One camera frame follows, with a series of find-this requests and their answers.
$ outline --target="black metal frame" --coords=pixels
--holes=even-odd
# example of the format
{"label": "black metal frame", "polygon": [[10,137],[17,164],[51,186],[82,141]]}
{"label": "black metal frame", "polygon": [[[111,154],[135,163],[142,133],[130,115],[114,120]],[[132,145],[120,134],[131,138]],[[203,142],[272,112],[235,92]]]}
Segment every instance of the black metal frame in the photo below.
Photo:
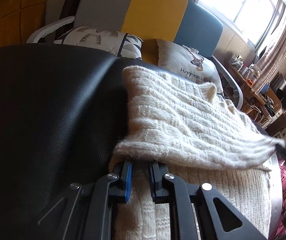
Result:
{"label": "black metal frame", "polygon": [[[192,205],[201,239],[266,240],[210,184],[186,183],[164,163],[152,162],[148,169],[153,202],[170,206],[171,240],[199,239]],[[130,200],[132,174],[132,163],[126,160],[96,183],[71,184],[27,226],[21,239],[110,240],[113,207]]]}
{"label": "black metal frame", "polygon": [[117,163],[96,183],[72,183],[23,230],[21,239],[111,239],[112,208],[129,201],[132,163]]}
{"label": "black metal frame", "polygon": [[266,240],[222,194],[210,184],[186,183],[169,173],[164,163],[149,167],[152,199],[170,204],[171,240],[198,239],[192,205],[201,239]]}

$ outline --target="armrest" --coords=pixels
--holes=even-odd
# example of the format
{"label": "armrest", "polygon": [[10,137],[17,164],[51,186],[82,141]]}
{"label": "armrest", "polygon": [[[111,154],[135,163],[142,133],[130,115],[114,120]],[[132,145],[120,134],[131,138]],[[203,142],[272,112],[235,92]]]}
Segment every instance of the armrest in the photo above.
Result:
{"label": "armrest", "polygon": [[225,77],[227,82],[230,84],[230,87],[233,88],[233,91],[236,95],[236,103],[235,106],[237,109],[241,109],[243,104],[243,93],[239,85],[236,83],[234,78],[230,75],[230,73],[227,71],[227,69],[213,56],[211,58],[211,61],[216,66],[217,71],[222,73],[222,75]]}
{"label": "armrest", "polygon": [[32,35],[28,38],[26,43],[37,43],[39,39],[44,38],[48,34],[56,31],[58,28],[74,22],[74,18],[75,18],[74,16],[69,16],[38,29],[37,31],[32,33]]}

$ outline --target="metal bolt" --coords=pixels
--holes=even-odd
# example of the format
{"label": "metal bolt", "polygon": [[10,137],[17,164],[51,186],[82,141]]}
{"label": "metal bolt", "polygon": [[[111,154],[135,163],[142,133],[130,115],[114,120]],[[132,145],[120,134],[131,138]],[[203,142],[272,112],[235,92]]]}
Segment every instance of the metal bolt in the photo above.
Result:
{"label": "metal bolt", "polygon": [[78,189],[79,187],[80,187],[80,184],[77,182],[70,184],[70,189]]}
{"label": "metal bolt", "polygon": [[164,178],[166,178],[166,179],[174,179],[174,175],[172,173],[166,173],[166,174],[164,174]]}
{"label": "metal bolt", "polygon": [[212,185],[209,183],[203,183],[202,184],[202,189],[204,190],[211,190],[212,189]]}
{"label": "metal bolt", "polygon": [[108,175],[107,175],[107,177],[109,178],[109,179],[117,179],[117,174],[116,173],[109,173]]}

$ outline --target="deer print pillow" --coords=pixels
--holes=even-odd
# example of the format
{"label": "deer print pillow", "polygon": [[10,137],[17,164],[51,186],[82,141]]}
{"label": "deer print pillow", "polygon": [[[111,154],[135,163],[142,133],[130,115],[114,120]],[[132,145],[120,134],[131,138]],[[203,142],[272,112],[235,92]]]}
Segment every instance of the deer print pillow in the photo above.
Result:
{"label": "deer print pillow", "polygon": [[197,49],[170,41],[156,40],[159,47],[158,66],[197,84],[212,82],[217,93],[223,92],[221,79],[212,61],[198,54]]}
{"label": "deer print pillow", "polygon": [[102,49],[117,57],[142,60],[142,40],[121,32],[101,31],[90,27],[77,27],[60,36],[53,43]]}

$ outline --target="sofa backrest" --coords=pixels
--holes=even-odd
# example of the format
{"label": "sofa backrest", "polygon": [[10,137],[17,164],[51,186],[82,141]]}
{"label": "sofa backrest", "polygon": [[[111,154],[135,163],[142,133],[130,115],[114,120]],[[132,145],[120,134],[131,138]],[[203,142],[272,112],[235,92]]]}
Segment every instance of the sofa backrest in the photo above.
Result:
{"label": "sofa backrest", "polygon": [[136,35],[145,42],[143,60],[156,65],[155,39],[198,49],[211,58],[223,30],[213,14],[190,0],[80,0],[78,26]]}

